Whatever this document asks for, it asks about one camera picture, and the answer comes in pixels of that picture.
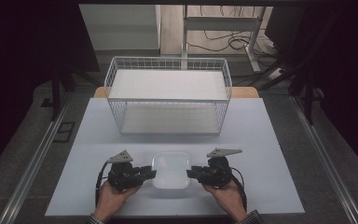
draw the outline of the white tabletop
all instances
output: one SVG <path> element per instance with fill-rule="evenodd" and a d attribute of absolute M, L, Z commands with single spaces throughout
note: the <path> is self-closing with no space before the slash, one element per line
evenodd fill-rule
<path fill-rule="evenodd" d="M 133 166 L 150 165 L 162 151 L 184 152 L 193 165 L 207 165 L 206 154 L 216 147 L 243 150 L 227 159 L 245 179 L 249 211 L 304 213 L 262 99 L 231 99 L 220 135 L 121 135 L 106 99 L 90 99 L 46 216 L 89 215 L 95 208 L 95 183 L 103 163 L 124 149 L 133 157 Z M 157 189 L 147 180 L 117 215 L 223 214 L 192 179 L 186 189 Z"/>

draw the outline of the white wire basket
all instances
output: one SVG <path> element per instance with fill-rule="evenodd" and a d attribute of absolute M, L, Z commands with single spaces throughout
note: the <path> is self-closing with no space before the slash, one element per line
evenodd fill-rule
<path fill-rule="evenodd" d="M 225 59 L 115 57 L 104 86 L 121 133 L 220 134 L 232 83 Z"/>

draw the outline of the gray floor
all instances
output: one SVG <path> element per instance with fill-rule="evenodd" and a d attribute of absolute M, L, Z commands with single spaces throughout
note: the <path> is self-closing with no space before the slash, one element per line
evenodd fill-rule
<path fill-rule="evenodd" d="M 110 61 L 111 56 L 99 54 L 102 72 L 101 74 L 92 74 L 94 77 L 103 80 L 108 66 L 107 62 Z M 218 56 L 227 58 L 233 82 L 238 83 L 237 86 L 245 86 L 254 78 L 247 77 L 251 76 L 253 72 L 246 57 Z M 53 142 L 49 147 L 46 158 L 22 204 L 15 223 L 84 223 L 85 221 L 85 217 L 44 217 L 75 140 L 87 103 L 96 90 L 96 87 L 87 81 L 76 76 L 75 78 L 77 89 L 72 94 L 68 111 L 62 121 L 74 123 L 73 133 L 69 136 L 67 133 L 55 135 L 55 140 L 60 141 L 69 137 L 69 141 L 66 143 Z M 266 104 L 283 156 L 295 181 L 306 213 L 265 214 L 262 217 L 267 223 L 350 223 L 318 155 L 305 133 L 296 109 L 290 101 L 287 94 L 289 84 L 290 80 L 286 80 L 267 91 L 261 91 L 260 97 Z M 48 129 L 49 119 L 52 115 L 51 108 L 40 106 L 45 98 L 50 97 L 49 83 L 41 85 L 34 91 L 33 105 L 0 157 L 0 216 Z M 317 101 L 313 105 L 313 117 L 314 128 L 358 205 L 358 158 L 325 117 Z M 117 223 L 125 223 L 125 220 L 118 220 Z"/>

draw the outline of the gray bracket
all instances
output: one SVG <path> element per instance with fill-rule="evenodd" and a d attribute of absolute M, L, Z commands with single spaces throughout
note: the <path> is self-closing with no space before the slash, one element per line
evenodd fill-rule
<path fill-rule="evenodd" d="M 224 157 L 236 153 L 241 153 L 242 149 L 225 149 L 225 148 L 215 148 L 212 152 L 208 153 L 207 157 Z"/>
<path fill-rule="evenodd" d="M 133 161 L 133 158 L 130 156 L 127 150 L 124 150 L 107 160 L 107 163 L 121 163 L 126 161 Z"/>

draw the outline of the metal rail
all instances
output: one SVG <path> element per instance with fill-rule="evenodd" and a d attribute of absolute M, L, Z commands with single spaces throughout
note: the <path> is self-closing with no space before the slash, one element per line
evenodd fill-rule
<path fill-rule="evenodd" d="M 324 170 L 333 186 L 334 191 L 338 196 L 339 201 L 342 204 L 342 207 L 344 208 L 345 213 L 348 216 L 348 219 L 351 223 L 358 224 L 358 207 L 352 198 L 350 191 L 339 176 L 338 171 L 331 161 L 327 150 L 324 148 L 324 144 L 319 138 L 315 128 L 308 124 L 308 121 L 303 113 L 304 108 L 301 102 L 297 97 L 294 96 L 290 96 L 290 99 L 293 105 L 296 107 L 296 111 L 300 117 L 301 123 L 305 128 L 305 131 L 313 145 L 313 148 L 315 149 L 316 154 L 322 162 L 322 166 L 324 167 Z"/>
<path fill-rule="evenodd" d="M 42 165 L 43 159 L 48 152 L 51 142 L 53 141 L 55 133 L 58 131 L 63 116 L 66 113 L 66 110 L 69 105 L 72 93 L 68 92 L 65 94 L 62 101 L 62 110 L 58 114 L 55 121 L 52 121 L 48 126 L 45 136 L 42 139 L 36 153 L 31 158 L 30 163 L 28 164 L 24 174 L 22 175 L 17 187 L 14 189 L 13 194 L 11 195 L 6 208 L 4 209 L 1 217 L 0 224 L 11 224 L 15 221 L 17 214 L 19 213 L 22 203 L 25 200 L 25 197 L 28 194 L 29 189 L 34 183 L 34 178 L 39 171 L 40 166 Z"/>

